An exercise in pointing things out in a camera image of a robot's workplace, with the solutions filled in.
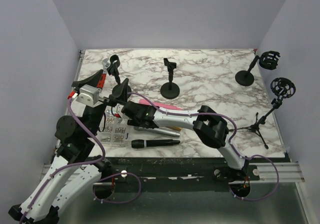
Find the black handheld microphone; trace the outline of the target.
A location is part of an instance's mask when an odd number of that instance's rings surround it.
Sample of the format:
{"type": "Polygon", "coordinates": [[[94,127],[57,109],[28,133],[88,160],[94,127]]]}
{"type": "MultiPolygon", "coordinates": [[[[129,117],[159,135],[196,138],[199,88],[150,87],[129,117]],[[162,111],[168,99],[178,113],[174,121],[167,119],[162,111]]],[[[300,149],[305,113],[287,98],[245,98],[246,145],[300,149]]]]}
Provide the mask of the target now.
{"type": "Polygon", "coordinates": [[[133,149],[170,147],[170,146],[178,145],[180,143],[181,142],[176,139],[158,139],[158,140],[135,139],[131,141],[131,147],[133,149]]]}

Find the pink microphone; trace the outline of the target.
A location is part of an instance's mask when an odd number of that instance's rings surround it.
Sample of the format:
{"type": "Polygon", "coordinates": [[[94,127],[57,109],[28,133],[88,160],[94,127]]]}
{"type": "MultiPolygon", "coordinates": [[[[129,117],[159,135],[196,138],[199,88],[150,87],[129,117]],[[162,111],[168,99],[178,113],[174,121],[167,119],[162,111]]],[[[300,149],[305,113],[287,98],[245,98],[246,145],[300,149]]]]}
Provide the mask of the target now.
{"type": "MultiPolygon", "coordinates": [[[[143,105],[148,105],[148,106],[151,106],[151,103],[149,103],[147,100],[145,99],[140,99],[139,104],[143,104],[143,105]]],[[[179,108],[177,106],[174,106],[174,105],[169,105],[169,104],[164,104],[164,103],[160,103],[160,102],[153,102],[153,104],[155,106],[157,106],[158,108],[165,108],[165,109],[169,109],[169,110],[178,110],[178,111],[181,111],[182,108],[179,108]]]]}

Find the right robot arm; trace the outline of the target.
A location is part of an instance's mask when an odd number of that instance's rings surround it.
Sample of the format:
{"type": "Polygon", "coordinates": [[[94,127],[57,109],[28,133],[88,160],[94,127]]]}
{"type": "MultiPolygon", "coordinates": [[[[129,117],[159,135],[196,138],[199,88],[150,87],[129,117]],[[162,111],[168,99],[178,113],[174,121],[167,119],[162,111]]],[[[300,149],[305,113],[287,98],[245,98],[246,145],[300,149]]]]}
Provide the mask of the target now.
{"type": "Polygon", "coordinates": [[[208,106],[201,106],[196,110],[171,110],[163,107],[135,103],[128,101],[120,111],[128,124],[146,129],[161,127],[178,127],[192,130],[201,142],[213,149],[217,149],[230,167],[230,175],[241,180],[248,174],[245,159],[237,148],[231,144],[227,117],[217,114],[208,106]]]}

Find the gold microphone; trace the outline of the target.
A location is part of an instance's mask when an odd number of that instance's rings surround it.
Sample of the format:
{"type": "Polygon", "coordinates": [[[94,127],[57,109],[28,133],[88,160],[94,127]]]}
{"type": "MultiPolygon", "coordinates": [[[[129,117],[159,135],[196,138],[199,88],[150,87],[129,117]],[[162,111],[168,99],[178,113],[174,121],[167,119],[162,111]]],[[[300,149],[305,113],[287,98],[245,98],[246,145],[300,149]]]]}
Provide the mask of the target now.
{"type": "Polygon", "coordinates": [[[174,131],[177,131],[177,132],[180,132],[180,131],[182,130],[181,127],[170,126],[169,128],[172,129],[172,130],[174,130],[174,131]]]}

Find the black clamp microphone stand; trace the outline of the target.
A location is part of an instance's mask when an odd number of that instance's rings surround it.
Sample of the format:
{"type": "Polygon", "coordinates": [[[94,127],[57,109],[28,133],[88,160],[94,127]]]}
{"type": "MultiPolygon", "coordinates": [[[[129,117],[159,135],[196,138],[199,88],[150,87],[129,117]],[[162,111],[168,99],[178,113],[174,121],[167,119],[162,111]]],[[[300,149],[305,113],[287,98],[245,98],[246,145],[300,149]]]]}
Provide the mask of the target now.
{"type": "MultiPolygon", "coordinates": [[[[118,57],[116,54],[114,54],[114,55],[112,55],[112,56],[110,57],[109,61],[110,61],[110,67],[109,67],[108,70],[107,70],[107,71],[108,71],[108,74],[109,74],[110,76],[114,76],[117,85],[119,85],[119,84],[121,84],[121,79],[120,79],[119,71],[118,71],[118,67],[119,67],[119,65],[120,65],[120,59],[119,59],[119,57],[118,57]]],[[[130,86],[128,85],[128,98],[130,97],[130,93],[131,93],[131,92],[132,92],[132,89],[131,89],[130,86]]],[[[111,94],[111,96],[110,96],[109,98],[112,99],[112,100],[114,100],[114,101],[117,101],[117,100],[114,99],[114,97],[112,96],[112,94],[111,94]]]]}

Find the silver grey microphone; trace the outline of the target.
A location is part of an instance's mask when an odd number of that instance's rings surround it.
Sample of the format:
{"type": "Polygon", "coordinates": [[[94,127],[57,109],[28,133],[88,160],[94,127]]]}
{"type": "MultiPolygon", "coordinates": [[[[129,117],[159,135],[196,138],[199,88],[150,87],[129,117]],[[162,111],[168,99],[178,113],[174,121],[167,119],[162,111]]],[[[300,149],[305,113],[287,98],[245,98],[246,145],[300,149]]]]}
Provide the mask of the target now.
{"type": "Polygon", "coordinates": [[[181,136],[180,132],[175,130],[165,129],[165,128],[144,128],[144,127],[134,126],[133,129],[138,132],[161,134],[161,135],[170,136],[170,137],[179,138],[181,136]]]}

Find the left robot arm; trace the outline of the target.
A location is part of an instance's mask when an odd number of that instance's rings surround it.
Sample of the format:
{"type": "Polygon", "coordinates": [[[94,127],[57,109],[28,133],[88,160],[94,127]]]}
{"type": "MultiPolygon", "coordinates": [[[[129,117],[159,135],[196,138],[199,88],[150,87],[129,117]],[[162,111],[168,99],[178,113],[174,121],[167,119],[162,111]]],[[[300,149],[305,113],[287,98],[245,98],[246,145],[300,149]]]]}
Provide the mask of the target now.
{"type": "Polygon", "coordinates": [[[128,99],[126,78],[115,87],[109,97],[100,97],[99,87],[105,76],[102,70],[72,83],[68,105],[77,101],[85,105],[81,117],[68,106],[69,115],[62,116],[57,124],[55,137],[60,141],[49,170],[33,193],[21,204],[13,205],[8,214],[21,224],[56,224],[61,213],[78,194],[96,181],[107,181],[111,163],[106,151],[90,157],[95,145],[102,144],[96,135],[106,107],[125,104],[128,99]]]}

